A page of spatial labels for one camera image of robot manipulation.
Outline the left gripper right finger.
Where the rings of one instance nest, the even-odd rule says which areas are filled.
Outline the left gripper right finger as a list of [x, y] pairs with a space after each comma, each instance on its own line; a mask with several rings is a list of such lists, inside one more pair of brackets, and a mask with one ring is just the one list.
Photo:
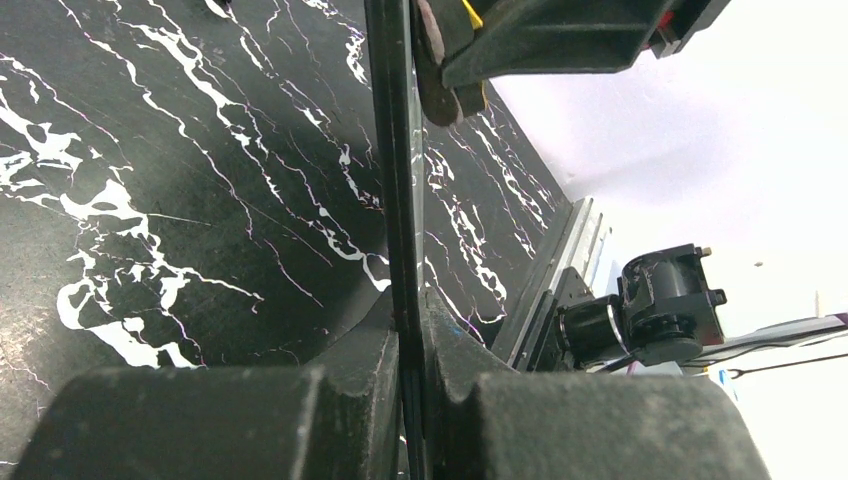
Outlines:
[[765, 479], [737, 408], [712, 382], [519, 373], [420, 295], [424, 428], [436, 479]]

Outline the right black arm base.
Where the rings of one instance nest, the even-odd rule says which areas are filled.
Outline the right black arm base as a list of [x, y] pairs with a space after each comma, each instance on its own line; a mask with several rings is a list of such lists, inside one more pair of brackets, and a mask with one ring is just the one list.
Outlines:
[[559, 326], [560, 317], [567, 308], [593, 299], [583, 276], [574, 267], [567, 267], [555, 286], [545, 290], [531, 310], [511, 367], [519, 372], [561, 370], [567, 345]]

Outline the yellow whiteboard eraser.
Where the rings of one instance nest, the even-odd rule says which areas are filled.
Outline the yellow whiteboard eraser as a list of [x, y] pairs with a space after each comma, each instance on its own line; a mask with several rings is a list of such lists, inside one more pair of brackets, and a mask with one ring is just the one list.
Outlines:
[[416, 0], [412, 3], [413, 59], [421, 110], [439, 127], [452, 127], [488, 107], [481, 82], [450, 86], [445, 68], [471, 45], [483, 19], [471, 1]]

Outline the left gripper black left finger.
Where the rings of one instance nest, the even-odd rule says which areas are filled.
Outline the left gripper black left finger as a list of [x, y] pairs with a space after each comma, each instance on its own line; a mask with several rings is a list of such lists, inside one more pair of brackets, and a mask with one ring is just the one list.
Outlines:
[[399, 343], [385, 292], [293, 366], [104, 368], [70, 381], [17, 479], [392, 479]]

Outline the aluminium frame rail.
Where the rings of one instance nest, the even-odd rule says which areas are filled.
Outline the aluminium frame rail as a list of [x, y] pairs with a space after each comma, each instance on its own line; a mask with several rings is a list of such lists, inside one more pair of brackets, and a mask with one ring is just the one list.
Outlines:
[[551, 307], [572, 297], [590, 297], [595, 279], [605, 290], [609, 273], [599, 267], [612, 230], [595, 198], [565, 202], [557, 210], [536, 255], [507, 303], [490, 351], [516, 370], [524, 370], [540, 340], [544, 316]]

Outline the white dry-erase board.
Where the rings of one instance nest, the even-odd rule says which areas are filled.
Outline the white dry-erase board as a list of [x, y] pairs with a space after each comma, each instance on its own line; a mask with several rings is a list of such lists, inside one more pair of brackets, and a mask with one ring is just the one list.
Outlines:
[[421, 114], [415, 99], [413, 6], [410, 1], [366, 1], [364, 9], [409, 474], [430, 479], [413, 191], [413, 158], [421, 146], [416, 137]]

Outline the black marble pattern mat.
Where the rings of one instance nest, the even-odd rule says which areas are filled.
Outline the black marble pattern mat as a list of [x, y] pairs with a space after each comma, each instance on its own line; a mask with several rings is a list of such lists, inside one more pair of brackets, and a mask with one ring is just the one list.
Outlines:
[[1, 5], [1, 475], [100, 366], [298, 365], [389, 285], [359, 1]]

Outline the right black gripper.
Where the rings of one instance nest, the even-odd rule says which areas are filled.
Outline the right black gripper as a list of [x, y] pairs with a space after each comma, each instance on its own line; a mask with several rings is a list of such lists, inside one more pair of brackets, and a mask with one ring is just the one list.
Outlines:
[[445, 68], [450, 86], [505, 75], [608, 74], [648, 46], [657, 59], [683, 50], [730, 0], [496, 1], [483, 27]]

